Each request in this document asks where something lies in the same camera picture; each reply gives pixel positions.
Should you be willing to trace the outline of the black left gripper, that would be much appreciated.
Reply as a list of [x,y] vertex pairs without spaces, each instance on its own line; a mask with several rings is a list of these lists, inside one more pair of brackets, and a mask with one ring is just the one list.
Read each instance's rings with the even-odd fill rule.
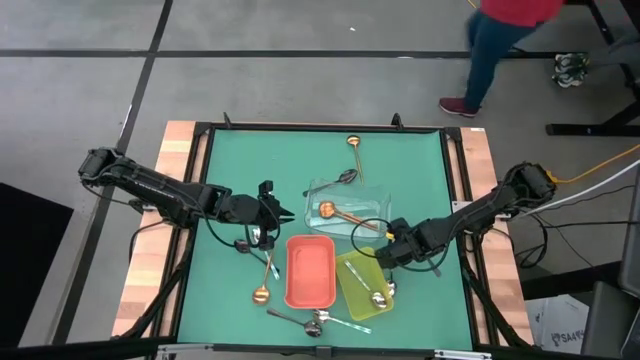
[[[294,217],[278,218],[272,209],[275,198],[272,196],[273,182],[265,180],[258,186],[258,203],[259,210],[256,217],[256,224],[259,227],[260,235],[257,241],[257,247],[260,250],[272,250],[274,248],[277,237],[280,235],[280,224],[295,221]],[[280,206],[281,216],[295,216],[289,210]]]

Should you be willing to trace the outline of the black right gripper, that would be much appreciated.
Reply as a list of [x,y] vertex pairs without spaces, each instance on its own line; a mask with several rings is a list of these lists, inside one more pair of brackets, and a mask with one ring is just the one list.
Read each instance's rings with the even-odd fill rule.
[[437,255],[445,255],[449,244],[449,221],[445,218],[427,219],[410,226],[404,218],[398,218],[387,226],[393,236],[386,246],[375,251],[375,258],[383,269],[409,265],[411,262],[430,262],[429,270],[441,263],[432,262]]

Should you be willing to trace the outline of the orange plastic bin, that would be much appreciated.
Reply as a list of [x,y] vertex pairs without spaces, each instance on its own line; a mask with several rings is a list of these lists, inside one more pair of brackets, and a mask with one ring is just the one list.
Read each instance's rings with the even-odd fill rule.
[[285,303],[323,309],[336,299],[335,244],[324,235],[296,235],[286,243]]

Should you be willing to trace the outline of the clear plastic bin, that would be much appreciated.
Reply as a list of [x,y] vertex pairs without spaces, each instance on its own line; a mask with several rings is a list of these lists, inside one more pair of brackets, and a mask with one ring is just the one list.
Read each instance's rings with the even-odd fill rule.
[[[314,179],[309,189],[329,182],[325,179]],[[339,210],[361,219],[368,219],[366,223],[378,226],[379,230],[374,231],[360,225],[354,233],[356,241],[373,243],[382,239],[386,226],[378,221],[378,218],[390,221],[391,217],[391,195],[383,186],[362,186],[356,182],[333,185],[306,196],[305,200],[305,225],[312,233],[334,239],[349,240],[356,225],[338,217],[323,219],[318,214],[321,202],[331,201]]]

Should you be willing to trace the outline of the yellow-green plastic bin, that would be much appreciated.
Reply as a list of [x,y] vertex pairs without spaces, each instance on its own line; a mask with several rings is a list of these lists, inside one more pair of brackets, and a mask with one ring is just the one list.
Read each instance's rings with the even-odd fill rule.
[[[349,314],[355,321],[364,321],[382,313],[390,312],[394,307],[394,299],[388,293],[387,280],[383,270],[378,261],[371,258],[371,255],[374,254],[374,249],[372,247],[364,247],[361,248],[361,251],[365,255],[354,250],[336,258],[336,275]],[[345,260],[352,263],[373,291],[380,292],[386,298],[387,307],[385,309],[379,309],[372,303],[369,293],[345,266]]]

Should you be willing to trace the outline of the green table mat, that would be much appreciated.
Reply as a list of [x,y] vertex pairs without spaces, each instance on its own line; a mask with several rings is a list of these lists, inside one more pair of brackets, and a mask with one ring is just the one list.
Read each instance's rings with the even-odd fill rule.
[[[353,147],[338,133],[302,134],[222,130],[215,136],[207,179],[236,194],[255,195],[265,180],[274,184],[281,205],[295,214],[285,224],[276,243],[274,261],[286,265],[286,240],[307,232],[302,193],[314,179],[334,180],[356,165]],[[391,195],[391,214],[410,224],[447,216],[451,211],[440,136],[363,134],[359,155],[365,184],[383,186]],[[450,250],[436,277],[426,264],[398,269],[395,304],[364,321],[365,334],[329,322],[318,338],[303,327],[268,315],[273,308],[300,321],[309,313],[285,304],[285,283],[269,278],[267,305],[252,302],[252,293],[264,277],[263,265],[254,257],[232,249],[244,230],[239,225],[201,225],[196,233],[188,287],[180,320],[182,343],[231,343],[301,346],[327,341],[348,347],[407,346],[411,349],[468,350],[471,348],[469,316],[465,303],[458,253]],[[343,298],[331,307],[332,317],[348,321]]]

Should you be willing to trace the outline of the white printed cardboard box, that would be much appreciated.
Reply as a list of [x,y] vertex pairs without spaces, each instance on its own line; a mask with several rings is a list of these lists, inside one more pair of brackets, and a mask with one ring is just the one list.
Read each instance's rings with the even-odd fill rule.
[[570,295],[525,301],[534,344],[546,351],[579,354],[589,307]]

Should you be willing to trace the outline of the grey chair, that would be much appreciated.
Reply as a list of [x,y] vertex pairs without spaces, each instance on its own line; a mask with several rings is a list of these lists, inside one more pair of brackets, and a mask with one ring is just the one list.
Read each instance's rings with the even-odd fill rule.
[[640,328],[630,340],[640,316],[640,299],[598,281],[593,288],[580,353],[615,360],[640,360]]

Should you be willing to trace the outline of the person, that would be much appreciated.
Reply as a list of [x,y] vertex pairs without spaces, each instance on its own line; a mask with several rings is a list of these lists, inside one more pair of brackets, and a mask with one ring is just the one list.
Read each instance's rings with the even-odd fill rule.
[[444,97],[446,113],[472,118],[481,109],[496,68],[511,48],[554,18],[565,0],[481,0],[466,23],[470,69],[465,94]]

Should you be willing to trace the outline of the dark grey panel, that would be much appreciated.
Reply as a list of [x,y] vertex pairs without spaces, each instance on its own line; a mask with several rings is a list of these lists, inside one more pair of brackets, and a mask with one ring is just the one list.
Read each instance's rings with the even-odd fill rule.
[[619,284],[626,292],[640,299],[640,169],[634,184]]

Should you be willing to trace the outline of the person's shoe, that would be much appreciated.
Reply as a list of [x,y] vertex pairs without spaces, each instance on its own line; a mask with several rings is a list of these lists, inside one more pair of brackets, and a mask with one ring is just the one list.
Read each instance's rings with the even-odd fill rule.
[[556,54],[552,80],[561,88],[578,87],[585,80],[588,64],[584,53]]

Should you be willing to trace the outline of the black floor mat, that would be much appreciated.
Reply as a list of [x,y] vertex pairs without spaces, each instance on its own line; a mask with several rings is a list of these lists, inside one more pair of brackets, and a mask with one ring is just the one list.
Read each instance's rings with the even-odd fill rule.
[[0,183],[0,348],[19,344],[72,214]]

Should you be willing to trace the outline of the person's leg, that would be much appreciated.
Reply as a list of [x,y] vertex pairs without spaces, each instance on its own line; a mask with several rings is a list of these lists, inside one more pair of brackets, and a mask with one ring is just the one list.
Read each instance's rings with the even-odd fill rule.
[[591,68],[640,64],[640,34],[622,37],[606,48],[590,51],[587,64]]

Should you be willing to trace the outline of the black metal table frame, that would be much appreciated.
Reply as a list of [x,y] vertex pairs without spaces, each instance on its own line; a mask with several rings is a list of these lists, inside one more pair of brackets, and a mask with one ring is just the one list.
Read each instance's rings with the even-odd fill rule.
[[[156,161],[156,169],[172,177],[186,179],[204,177],[210,166],[209,155],[215,151],[215,136],[226,129],[224,123],[170,121],[167,123],[161,149]],[[331,125],[303,123],[256,123],[233,124],[232,131],[300,132],[302,134],[338,133],[387,134],[393,138],[409,134],[426,134],[427,126],[404,126],[397,131],[389,125]],[[447,186],[454,201],[477,200],[489,192],[497,183],[487,135],[482,128],[436,127],[434,133],[443,141],[443,167],[447,170]],[[177,266],[184,245],[195,237],[193,231],[175,230],[162,225],[155,213],[143,216],[144,228],[139,244],[133,250],[133,260],[125,280],[118,313],[112,332],[120,335],[129,330],[135,320],[149,307],[151,300],[168,281],[170,272]],[[526,315],[524,295],[508,238],[508,229],[498,224],[489,232],[483,242],[475,246],[467,256],[467,261],[482,283],[483,289],[492,298],[505,321],[520,338],[530,343],[533,335]],[[186,281],[176,285],[156,317],[144,331],[147,338],[176,338],[180,330],[180,316],[183,309],[183,294],[188,287]],[[495,320],[482,307],[481,301],[471,288],[464,289],[465,303],[469,316],[471,343],[475,347],[506,347],[506,338],[499,332]],[[317,345],[289,346],[273,343],[260,345],[213,343],[213,351],[243,353],[279,353],[287,359],[297,355],[309,360],[316,358],[314,348],[320,345],[333,347],[333,357],[340,356],[426,356],[428,349],[391,347],[348,347],[331,345],[321,341]]]

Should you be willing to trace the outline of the silver metal bracket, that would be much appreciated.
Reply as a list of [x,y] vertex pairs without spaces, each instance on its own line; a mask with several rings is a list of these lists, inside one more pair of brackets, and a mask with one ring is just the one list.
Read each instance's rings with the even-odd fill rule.
[[213,351],[213,344],[206,343],[176,343],[162,344],[157,347],[158,353],[180,353],[188,351]]
[[441,349],[434,351],[434,358],[439,360],[493,360],[490,353]]

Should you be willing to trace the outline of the black desk frame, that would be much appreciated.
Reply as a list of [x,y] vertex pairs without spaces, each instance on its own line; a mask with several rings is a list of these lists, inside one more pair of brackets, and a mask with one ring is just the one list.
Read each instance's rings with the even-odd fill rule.
[[[587,6],[596,22],[599,32],[607,45],[614,43],[611,32],[604,16],[600,12],[595,0],[570,0],[571,5]],[[634,101],[608,120],[599,124],[547,124],[546,134],[549,136],[589,136],[589,137],[637,137],[640,138],[640,125],[631,122],[640,119],[640,85],[631,68],[626,64],[619,66],[623,72],[625,86],[632,91]]]

